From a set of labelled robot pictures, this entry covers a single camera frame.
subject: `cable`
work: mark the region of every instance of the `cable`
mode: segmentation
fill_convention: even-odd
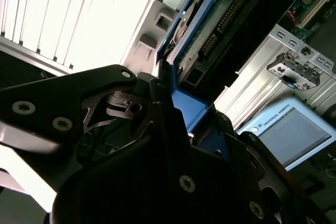
[[[289,13],[290,17],[292,18],[294,24],[296,24],[296,18],[294,16],[294,14],[290,10],[288,10],[287,12]]]

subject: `screw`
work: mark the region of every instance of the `screw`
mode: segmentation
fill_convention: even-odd
[[[36,107],[28,101],[17,101],[13,103],[12,110],[20,115],[30,115],[35,112]]]
[[[251,201],[250,209],[254,213],[254,215],[257,216],[259,219],[262,220],[264,218],[265,216],[264,211],[258,203]]]
[[[62,116],[55,118],[52,122],[53,127],[59,131],[68,131],[72,128],[72,121]]]
[[[309,216],[306,217],[306,220],[307,220],[308,224],[316,224],[315,221],[312,218],[310,218]]]
[[[130,78],[131,75],[130,73],[126,72],[126,71],[121,71],[122,75],[125,76],[126,78]]]
[[[196,187],[194,181],[186,175],[180,177],[180,185],[188,193],[192,193]]]

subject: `blue metal frame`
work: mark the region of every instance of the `blue metal frame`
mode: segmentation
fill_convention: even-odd
[[[156,62],[160,60],[161,50],[165,43],[168,42],[168,39],[171,37],[172,33],[175,32],[175,29],[181,19],[183,12],[186,10],[186,7],[189,6],[191,0],[187,0],[184,6],[182,7],[181,12],[177,16],[176,20],[171,26],[171,29],[163,39],[163,42],[160,44],[158,52],[156,54]],[[210,10],[211,6],[214,4],[216,0],[204,0],[201,6],[199,7],[195,17],[191,21],[188,26],[183,38],[176,45],[174,50],[170,54],[170,64],[171,64],[171,81],[172,81],[172,98],[174,102],[174,106],[182,111],[183,118],[185,121],[185,125],[187,130],[190,132],[196,124],[202,119],[208,110],[209,106],[205,102],[193,97],[192,95],[186,93],[178,87],[177,83],[177,65],[179,59],[183,55],[184,50],[186,49],[188,43],[196,33],[199,28],[201,22],[205,18],[206,14]]]
[[[287,111],[289,111],[292,108],[295,108],[296,110],[298,110],[308,119],[310,119],[314,124],[316,124],[322,130],[327,132],[331,137],[325,140],[324,142],[322,142],[316,148],[312,149],[308,153],[296,159],[291,164],[287,165],[285,167],[286,170],[293,169],[295,166],[301,164],[307,158],[311,157],[315,153],[327,147],[329,144],[333,143],[336,140],[335,128],[330,126],[325,120],[323,120],[321,117],[315,114],[309,107],[307,107],[301,101],[297,100],[294,97],[288,97],[262,110],[252,120],[250,120],[246,125],[244,125],[241,129],[239,129],[239,131],[237,131],[238,134],[244,131],[250,131],[250,132],[253,132],[257,136],[260,136],[263,132],[265,132],[272,125],[278,122],[278,119],[281,118],[281,116],[275,117],[275,115],[278,114],[279,111],[281,111],[281,114],[285,114]]]

